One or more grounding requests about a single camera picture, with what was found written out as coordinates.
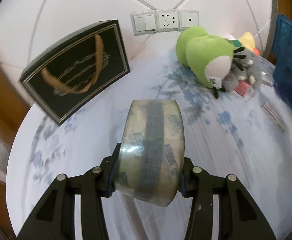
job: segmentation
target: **white tag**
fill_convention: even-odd
[[[209,84],[211,84],[213,87],[221,88],[221,78],[215,78],[215,77],[206,77]]]

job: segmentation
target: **clear packing tape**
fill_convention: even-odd
[[[178,190],[184,150],[184,127],[176,101],[134,100],[119,152],[116,189],[168,206]]]

